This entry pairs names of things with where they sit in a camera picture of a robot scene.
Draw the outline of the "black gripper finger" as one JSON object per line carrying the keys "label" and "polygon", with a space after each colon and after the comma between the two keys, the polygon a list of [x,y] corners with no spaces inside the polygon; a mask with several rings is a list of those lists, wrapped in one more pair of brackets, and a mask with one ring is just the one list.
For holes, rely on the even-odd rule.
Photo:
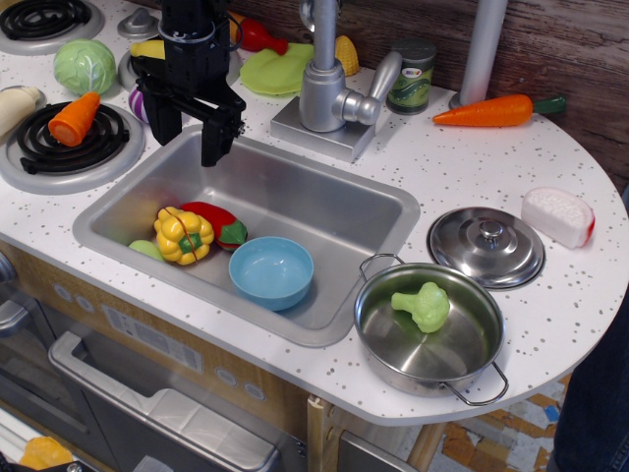
{"label": "black gripper finger", "polygon": [[139,83],[139,89],[152,134],[165,146],[182,132],[181,111],[172,101],[173,94],[168,89],[149,88],[146,83]]}
{"label": "black gripper finger", "polygon": [[231,150],[233,141],[244,130],[244,122],[238,118],[208,118],[202,123],[201,131],[201,165],[213,167]]}

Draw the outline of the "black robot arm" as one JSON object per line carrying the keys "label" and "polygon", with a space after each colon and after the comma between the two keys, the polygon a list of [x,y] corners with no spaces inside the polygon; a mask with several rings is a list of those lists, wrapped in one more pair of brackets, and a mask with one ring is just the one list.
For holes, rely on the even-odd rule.
{"label": "black robot arm", "polygon": [[182,116],[202,123],[201,165],[230,152],[244,128],[246,102],[227,83],[230,19],[225,1],[163,1],[158,34],[164,59],[132,60],[151,131],[163,146],[182,132]]}

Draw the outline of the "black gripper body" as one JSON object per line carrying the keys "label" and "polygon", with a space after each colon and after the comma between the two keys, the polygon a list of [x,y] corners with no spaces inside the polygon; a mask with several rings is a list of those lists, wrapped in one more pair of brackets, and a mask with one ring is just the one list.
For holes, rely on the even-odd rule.
{"label": "black gripper body", "polygon": [[183,113],[199,120],[241,118],[245,101],[226,82],[230,53],[234,50],[229,29],[185,33],[162,29],[165,59],[133,57],[138,84],[168,89]]}

